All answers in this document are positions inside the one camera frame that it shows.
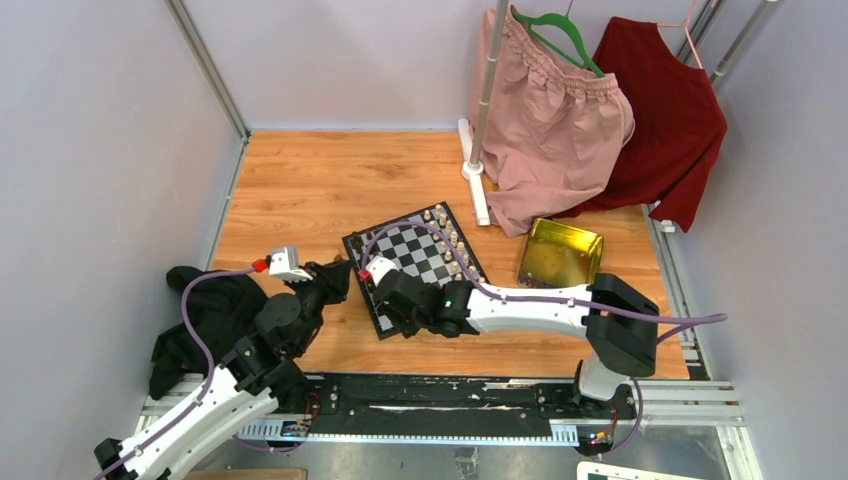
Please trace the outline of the dark chess piece cluster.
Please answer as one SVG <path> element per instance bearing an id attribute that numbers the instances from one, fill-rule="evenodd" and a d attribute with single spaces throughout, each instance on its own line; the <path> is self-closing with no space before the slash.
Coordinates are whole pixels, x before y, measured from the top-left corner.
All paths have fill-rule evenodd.
<path id="1" fill-rule="evenodd" d="M 367 250 L 367 245 L 372 237 L 371 231 L 353 232 L 347 239 L 347 244 L 355 255 L 360 256 Z"/>

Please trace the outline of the black white chess board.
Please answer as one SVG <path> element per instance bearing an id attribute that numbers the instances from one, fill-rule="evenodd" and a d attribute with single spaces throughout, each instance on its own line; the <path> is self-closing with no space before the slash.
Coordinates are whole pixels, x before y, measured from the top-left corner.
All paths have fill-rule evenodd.
<path id="1" fill-rule="evenodd" d="M 367 249 L 371 250 L 370 256 L 372 258 L 375 256 L 385 257 L 394 261 L 401 271 L 411 276 L 418 277 L 428 283 L 444 286 L 449 281 L 443 283 L 435 281 L 435 275 L 430 272 L 431 266 L 425 261 L 425 253 L 421 246 L 420 238 L 423 237 L 425 230 L 443 238 L 438 227 L 433 228 L 421 220 L 420 214 L 425 208 L 361 231 L 372 232 L 373 237 L 367 245 Z M 342 238 L 342 244 L 349 258 L 354 262 L 354 269 L 359 270 L 362 255 L 366 251 L 360 256 L 351 251 L 347 239 L 352 233 Z"/>

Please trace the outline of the yellow transparent piece tray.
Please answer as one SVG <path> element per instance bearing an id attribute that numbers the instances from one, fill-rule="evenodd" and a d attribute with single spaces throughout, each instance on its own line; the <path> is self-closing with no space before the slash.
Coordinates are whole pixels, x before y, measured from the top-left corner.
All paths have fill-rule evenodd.
<path id="1" fill-rule="evenodd" d="M 526 288 L 591 284 L 600 270 L 604 237 L 537 218 L 528 231 L 517 283 Z"/>

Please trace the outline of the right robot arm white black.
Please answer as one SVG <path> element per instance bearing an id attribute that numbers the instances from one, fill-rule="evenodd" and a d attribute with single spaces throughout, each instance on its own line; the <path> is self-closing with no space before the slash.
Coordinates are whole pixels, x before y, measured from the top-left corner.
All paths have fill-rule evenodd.
<path id="1" fill-rule="evenodd" d="M 383 259 L 363 277 L 374 286 L 379 311 L 406 336 L 421 330 L 456 338 L 501 331 L 530 331 L 587 341 L 591 354 L 576 372 L 571 403 L 584 417 L 596 417 L 630 378 L 656 372 L 657 305 L 613 274 L 591 284 L 517 289 L 451 280 L 427 283 Z"/>

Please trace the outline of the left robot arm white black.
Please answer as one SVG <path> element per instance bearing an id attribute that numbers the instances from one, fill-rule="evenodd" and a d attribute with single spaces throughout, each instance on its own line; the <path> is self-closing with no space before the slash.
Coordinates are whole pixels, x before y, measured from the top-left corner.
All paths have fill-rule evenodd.
<path id="1" fill-rule="evenodd" d="M 182 479 L 194 466 L 255 419 L 277 410 L 307 422 L 322 397 L 297 366 L 317 337 L 325 306 L 344 302 L 353 263 L 298 264 L 285 251 L 256 261 L 290 287 L 271 297 L 254 327 L 219 361 L 189 319 L 183 321 L 207 361 L 204 381 L 159 420 L 124 440 L 107 438 L 94 449 L 100 479 Z"/>

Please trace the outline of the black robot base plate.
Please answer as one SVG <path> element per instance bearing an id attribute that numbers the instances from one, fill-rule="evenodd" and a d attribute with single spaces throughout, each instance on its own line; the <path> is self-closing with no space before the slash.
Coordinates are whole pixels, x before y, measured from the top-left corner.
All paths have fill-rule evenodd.
<path id="1" fill-rule="evenodd" d="M 573 380 L 377 374 L 310 375 L 315 441 L 613 449 L 641 402 L 628 384 L 610 401 L 580 399 Z"/>

